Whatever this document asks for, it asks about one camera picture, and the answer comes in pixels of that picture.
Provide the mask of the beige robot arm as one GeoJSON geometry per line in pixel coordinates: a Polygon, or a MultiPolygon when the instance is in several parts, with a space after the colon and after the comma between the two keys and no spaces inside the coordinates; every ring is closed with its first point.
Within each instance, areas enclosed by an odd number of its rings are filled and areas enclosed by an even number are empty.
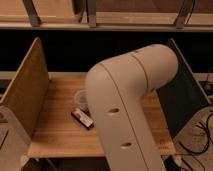
{"type": "Polygon", "coordinates": [[[103,60],[87,73],[88,108],[111,171],[166,171],[141,99],[177,70],[174,51],[154,44],[103,60]]]}

